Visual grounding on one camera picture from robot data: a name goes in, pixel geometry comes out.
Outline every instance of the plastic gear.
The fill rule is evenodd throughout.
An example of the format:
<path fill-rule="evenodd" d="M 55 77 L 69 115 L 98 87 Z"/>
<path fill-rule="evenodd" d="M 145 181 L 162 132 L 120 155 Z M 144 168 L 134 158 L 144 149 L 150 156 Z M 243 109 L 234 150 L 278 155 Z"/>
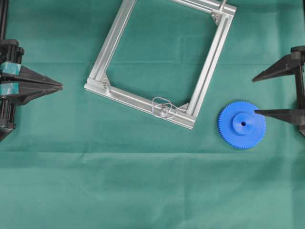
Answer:
<path fill-rule="evenodd" d="M 227 105 L 218 118 L 218 130 L 228 144 L 238 149 L 256 146 L 266 133 L 264 116 L 256 114 L 255 105 L 238 101 Z"/>

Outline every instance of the blue tape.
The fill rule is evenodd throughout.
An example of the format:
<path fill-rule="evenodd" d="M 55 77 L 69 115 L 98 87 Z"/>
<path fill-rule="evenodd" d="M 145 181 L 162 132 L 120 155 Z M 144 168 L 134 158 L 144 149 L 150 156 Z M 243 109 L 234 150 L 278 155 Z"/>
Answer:
<path fill-rule="evenodd" d="M 21 69 L 21 64 L 12 63 L 12 62 L 4 62 L 0 65 L 0 70 L 3 73 L 19 75 Z"/>
<path fill-rule="evenodd" d="M 19 83 L 0 84 L 0 96 L 19 94 Z"/>

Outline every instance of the black clamp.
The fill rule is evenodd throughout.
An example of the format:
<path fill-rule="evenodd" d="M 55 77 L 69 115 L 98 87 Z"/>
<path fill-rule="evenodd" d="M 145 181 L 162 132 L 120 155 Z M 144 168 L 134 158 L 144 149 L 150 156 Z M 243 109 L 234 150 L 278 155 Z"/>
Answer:
<path fill-rule="evenodd" d="M 255 112 L 296 125 L 299 131 L 305 136 L 304 63 L 305 46 L 294 47 L 291 49 L 289 55 L 284 56 L 270 68 L 256 76 L 252 81 L 257 82 L 285 75 L 295 75 L 297 109 L 258 110 Z"/>

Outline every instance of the aluminum extrusion profile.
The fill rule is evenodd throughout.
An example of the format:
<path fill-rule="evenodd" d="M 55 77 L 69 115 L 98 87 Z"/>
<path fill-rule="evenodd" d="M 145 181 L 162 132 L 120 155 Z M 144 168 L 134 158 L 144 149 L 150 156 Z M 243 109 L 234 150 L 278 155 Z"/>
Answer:
<path fill-rule="evenodd" d="M 174 110 L 170 111 L 170 114 L 175 113 L 171 118 L 161 117 L 161 119 L 166 121 L 193 129 L 237 8 L 226 4 L 226 0 L 223 2 L 216 0 L 170 1 L 209 13 L 218 26 L 192 98 L 189 104 L 180 107 L 185 111 L 181 109 Z M 106 75 L 109 63 L 120 42 L 136 2 L 137 0 L 123 0 L 84 88 L 89 92 L 153 115 L 153 102 L 151 100 L 111 86 L 111 82 Z"/>

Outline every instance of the green cloth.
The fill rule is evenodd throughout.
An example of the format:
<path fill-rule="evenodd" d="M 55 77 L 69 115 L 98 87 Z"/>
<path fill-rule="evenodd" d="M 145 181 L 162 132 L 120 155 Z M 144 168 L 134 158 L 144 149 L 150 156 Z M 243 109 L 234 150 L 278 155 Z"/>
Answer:
<path fill-rule="evenodd" d="M 84 90 L 122 0 L 11 0 L 7 39 L 64 90 L 18 107 L 0 146 L 0 229 L 303 229 L 305 139 L 267 119 L 255 148 L 226 144 L 219 112 L 295 105 L 294 78 L 252 83 L 304 45 L 301 0 L 238 7 L 194 130 Z M 196 85 L 216 25 L 168 0 L 138 0 L 108 69 L 114 86 L 175 105 Z"/>

